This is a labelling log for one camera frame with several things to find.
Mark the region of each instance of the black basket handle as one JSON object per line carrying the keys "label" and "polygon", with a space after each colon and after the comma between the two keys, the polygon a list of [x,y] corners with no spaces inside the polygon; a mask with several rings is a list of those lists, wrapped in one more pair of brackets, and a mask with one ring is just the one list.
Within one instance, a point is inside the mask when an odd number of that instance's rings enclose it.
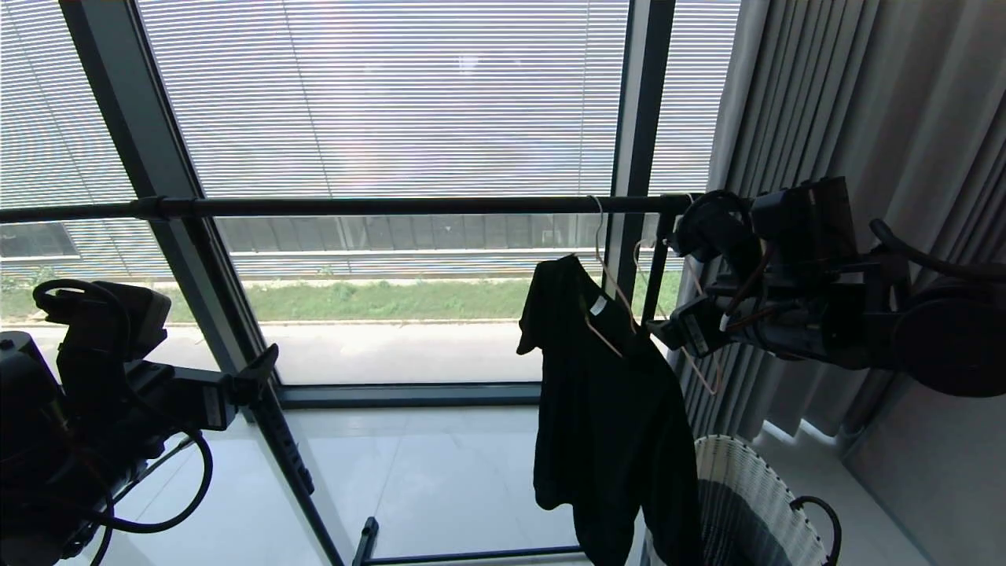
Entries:
{"label": "black basket handle", "polygon": [[815,498],[814,496],[800,496],[790,502],[790,509],[803,509],[804,504],[817,504],[818,507],[823,509],[824,512],[828,514],[828,519],[831,519],[831,527],[835,536],[832,539],[831,552],[828,553],[828,557],[825,560],[825,566],[835,566],[838,564],[838,553],[842,550],[842,524],[838,521],[838,514],[835,513],[835,510],[831,509],[831,506],[826,504],[824,500],[821,498]]}

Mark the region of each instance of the concrete sidewalk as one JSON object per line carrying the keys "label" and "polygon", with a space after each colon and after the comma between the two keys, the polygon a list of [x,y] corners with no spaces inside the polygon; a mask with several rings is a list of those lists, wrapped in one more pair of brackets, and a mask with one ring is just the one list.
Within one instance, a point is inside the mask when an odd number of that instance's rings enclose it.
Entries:
{"label": "concrete sidewalk", "polygon": [[[280,346],[278,368],[288,385],[423,384],[538,381],[541,354],[517,356],[516,323],[475,325],[263,326]],[[29,333],[55,371],[64,328],[5,328]],[[216,370],[195,328],[169,328],[152,362]]]}

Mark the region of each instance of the black t-shirt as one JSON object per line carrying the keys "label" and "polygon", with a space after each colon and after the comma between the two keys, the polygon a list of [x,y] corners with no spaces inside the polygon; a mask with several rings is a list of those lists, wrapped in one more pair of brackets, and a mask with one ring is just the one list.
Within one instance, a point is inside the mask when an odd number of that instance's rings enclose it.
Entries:
{"label": "black t-shirt", "polygon": [[698,565],[694,439],[680,386],[630,321],[575,255],[535,267],[517,348],[543,358],[535,499],[544,510],[572,505],[576,539],[595,564],[625,564],[642,506],[664,562]]}

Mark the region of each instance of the laundry basket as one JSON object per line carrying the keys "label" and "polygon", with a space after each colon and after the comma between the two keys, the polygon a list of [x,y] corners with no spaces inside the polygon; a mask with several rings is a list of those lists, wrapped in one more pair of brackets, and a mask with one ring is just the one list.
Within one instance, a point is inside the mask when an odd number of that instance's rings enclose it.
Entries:
{"label": "laundry basket", "polygon": [[[695,441],[705,566],[833,566],[842,529],[834,510],[818,498],[794,498],[754,450],[731,436]],[[804,504],[821,506],[835,531],[831,551],[811,525]],[[668,566],[649,532],[642,566]]]}

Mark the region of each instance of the tile floor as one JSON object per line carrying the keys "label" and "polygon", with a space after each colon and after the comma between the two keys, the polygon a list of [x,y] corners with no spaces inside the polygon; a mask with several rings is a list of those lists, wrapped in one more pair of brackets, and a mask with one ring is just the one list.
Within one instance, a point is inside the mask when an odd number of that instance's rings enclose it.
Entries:
{"label": "tile floor", "polygon": [[[534,503],[533,408],[298,411],[289,419],[313,471],[314,500],[347,562],[371,515],[380,522],[378,557],[575,544],[567,506],[544,512]],[[323,564],[257,430],[238,418],[209,437],[215,469],[200,509],[165,533],[116,533],[105,564]],[[841,466],[827,438],[813,430],[790,438],[769,428],[756,446],[794,493],[835,506],[845,532],[842,563],[926,564]],[[126,498],[117,515],[168,518],[188,502],[201,469],[197,452],[186,450]],[[830,539],[827,519],[815,511],[812,519]],[[639,563],[640,539],[629,564]],[[86,564],[96,546],[70,563]]]}

